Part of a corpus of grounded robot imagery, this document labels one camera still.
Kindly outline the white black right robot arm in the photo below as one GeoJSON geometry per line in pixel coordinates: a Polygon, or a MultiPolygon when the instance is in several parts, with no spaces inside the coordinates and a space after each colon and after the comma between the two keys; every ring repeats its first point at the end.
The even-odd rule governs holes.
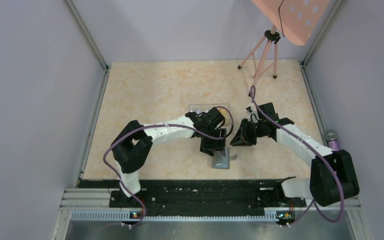
{"type": "Polygon", "coordinates": [[[287,206],[293,198],[304,198],[326,207],[360,193],[348,151],[324,146],[302,132],[289,118],[279,118],[271,102],[259,105],[252,116],[241,120],[229,143],[231,146],[253,146],[258,138],[268,137],[293,151],[310,167],[309,178],[289,177],[276,186],[273,200],[277,205],[287,206]]]}

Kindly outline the grey card holder wallet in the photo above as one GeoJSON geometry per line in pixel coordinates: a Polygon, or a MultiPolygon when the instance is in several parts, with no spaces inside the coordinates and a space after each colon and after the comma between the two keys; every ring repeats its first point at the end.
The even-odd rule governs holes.
{"type": "Polygon", "coordinates": [[[225,146],[222,150],[216,150],[212,156],[211,167],[219,170],[229,170],[230,162],[236,160],[238,155],[231,154],[230,148],[225,146]]]}

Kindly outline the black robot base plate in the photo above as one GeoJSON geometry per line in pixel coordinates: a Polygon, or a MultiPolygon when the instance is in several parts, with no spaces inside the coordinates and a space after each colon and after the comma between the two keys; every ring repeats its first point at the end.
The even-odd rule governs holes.
{"type": "Polygon", "coordinates": [[[306,207],[305,199],[285,197],[280,179],[140,180],[137,199],[117,180],[81,180],[80,189],[109,189],[110,208],[134,208],[131,217],[254,217],[267,208],[306,207]]]}

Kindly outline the clear plastic card box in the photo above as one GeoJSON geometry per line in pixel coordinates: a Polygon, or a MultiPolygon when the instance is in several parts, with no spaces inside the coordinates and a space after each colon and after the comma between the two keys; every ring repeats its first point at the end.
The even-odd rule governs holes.
{"type": "MultiPolygon", "coordinates": [[[[230,111],[230,105],[229,103],[205,103],[205,104],[189,104],[188,105],[188,110],[190,112],[197,112],[198,114],[199,113],[207,113],[210,109],[212,109],[213,107],[216,107],[217,109],[218,108],[223,108],[225,109],[227,112],[230,111]]],[[[230,117],[230,125],[228,126],[224,126],[224,127],[231,127],[232,126],[232,120],[231,120],[231,117],[230,117]]]]}

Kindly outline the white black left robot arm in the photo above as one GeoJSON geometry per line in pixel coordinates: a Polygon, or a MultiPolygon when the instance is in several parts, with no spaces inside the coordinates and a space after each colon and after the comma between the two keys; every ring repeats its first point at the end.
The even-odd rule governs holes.
{"type": "Polygon", "coordinates": [[[141,124],[130,121],[104,152],[103,162],[115,172],[122,190],[121,200],[129,207],[140,202],[139,170],[152,147],[179,139],[199,138],[200,152],[214,156],[226,146],[233,128],[225,128],[226,118],[215,106],[203,112],[189,111],[176,119],[141,124]]]}

